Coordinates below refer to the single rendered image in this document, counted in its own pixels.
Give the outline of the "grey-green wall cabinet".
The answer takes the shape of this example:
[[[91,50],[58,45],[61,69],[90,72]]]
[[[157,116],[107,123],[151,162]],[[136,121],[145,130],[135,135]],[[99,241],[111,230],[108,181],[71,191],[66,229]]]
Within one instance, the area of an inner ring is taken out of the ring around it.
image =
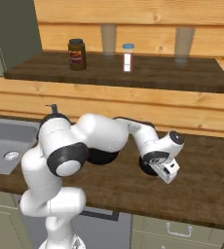
[[[0,0],[0,77],[41,52],[34,0]]]

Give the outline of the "grey-green drawer front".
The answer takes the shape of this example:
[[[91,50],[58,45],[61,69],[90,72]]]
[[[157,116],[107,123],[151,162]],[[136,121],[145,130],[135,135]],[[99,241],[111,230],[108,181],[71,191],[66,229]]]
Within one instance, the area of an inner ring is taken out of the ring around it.
[[[223,230],[132,216],[131,249],[222,249],[223,245]]]

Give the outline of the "grey shelf bracket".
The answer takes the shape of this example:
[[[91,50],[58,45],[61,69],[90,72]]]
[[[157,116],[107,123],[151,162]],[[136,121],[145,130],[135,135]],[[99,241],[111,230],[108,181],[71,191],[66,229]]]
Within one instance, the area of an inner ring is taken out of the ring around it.
[[[195,35],[194,27],[177,27],[174,44],[174,61],[185,64],[188,61]]]
[[[112,56],[116,53],[117,25],[115,23],[103,23],[100,26],[103,54]]]

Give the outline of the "grey-green cupboard door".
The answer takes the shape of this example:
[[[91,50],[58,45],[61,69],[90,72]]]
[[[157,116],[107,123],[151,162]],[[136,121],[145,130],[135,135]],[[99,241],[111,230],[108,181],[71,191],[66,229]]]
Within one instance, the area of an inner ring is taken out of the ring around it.
[[[0,192],[0,249],[33,249],[13,197]]]

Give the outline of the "grey dishwasher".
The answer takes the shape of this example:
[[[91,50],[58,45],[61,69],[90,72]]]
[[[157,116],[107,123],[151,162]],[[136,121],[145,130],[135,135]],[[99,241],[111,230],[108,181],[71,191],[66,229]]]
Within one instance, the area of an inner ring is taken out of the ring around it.
[[[113,211],[86,207],[85,211],[111,215]],[[33,249],[47,238],[44,218],[21,216]],[[74,231],[83,239],[87,249],[130,249],[131,214],[120,212],[119,220],[108,221],[78,215],[73,219]]]

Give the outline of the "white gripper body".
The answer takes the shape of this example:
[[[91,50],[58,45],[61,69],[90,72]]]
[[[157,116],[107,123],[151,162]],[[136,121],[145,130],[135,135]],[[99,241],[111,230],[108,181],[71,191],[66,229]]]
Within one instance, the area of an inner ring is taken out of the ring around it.
[[[175,160],[172,160],[169,163],[151,164],[151,168],[166,184],[170,184],[177,175],[179,165]]]

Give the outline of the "dark wooden shelf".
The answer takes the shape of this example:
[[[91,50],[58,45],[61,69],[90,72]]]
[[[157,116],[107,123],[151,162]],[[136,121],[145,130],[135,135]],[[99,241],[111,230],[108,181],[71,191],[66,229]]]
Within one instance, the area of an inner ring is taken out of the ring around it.
[[[70,69],[66,53],[44,52],[4,73],[6,79],[141,89],[224,93],[224,71],[213,58],[190,57],[178,63],[170,56],[136,55],[132,71],[123,70],[123,57],[87,55],[87,68]]]

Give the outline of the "white bottle with blue cap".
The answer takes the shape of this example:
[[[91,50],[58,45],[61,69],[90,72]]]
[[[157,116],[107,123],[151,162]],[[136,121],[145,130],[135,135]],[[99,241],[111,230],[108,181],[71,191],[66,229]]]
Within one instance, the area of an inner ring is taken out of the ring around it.
[[[126,73],[132,70],[133,49],[133,43],[125,43],[123,45],[123,71]]]

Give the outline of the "dark brown jar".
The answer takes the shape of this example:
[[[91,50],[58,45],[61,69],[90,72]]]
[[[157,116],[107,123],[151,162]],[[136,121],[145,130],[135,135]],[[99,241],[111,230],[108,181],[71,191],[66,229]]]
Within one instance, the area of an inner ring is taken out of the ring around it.
[[[70,68],[74,71],[87,69],[86,48],[82,39],[70,39],[68,43]]]

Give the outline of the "large black bowl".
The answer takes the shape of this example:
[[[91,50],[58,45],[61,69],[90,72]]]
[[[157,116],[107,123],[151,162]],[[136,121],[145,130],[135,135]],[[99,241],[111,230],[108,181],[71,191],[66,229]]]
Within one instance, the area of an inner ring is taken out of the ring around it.
[[[110,153],[98,149],[89,149],[87,161],[96,165],[105,165],[115,160],[118,156],[118,152]]]

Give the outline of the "grey sink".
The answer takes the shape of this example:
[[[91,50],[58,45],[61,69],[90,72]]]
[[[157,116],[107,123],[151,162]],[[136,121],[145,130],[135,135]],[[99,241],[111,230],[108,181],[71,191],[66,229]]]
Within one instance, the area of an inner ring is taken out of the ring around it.
[[[0,119],[0,174],[10,175],[36,143],[38,123]]]

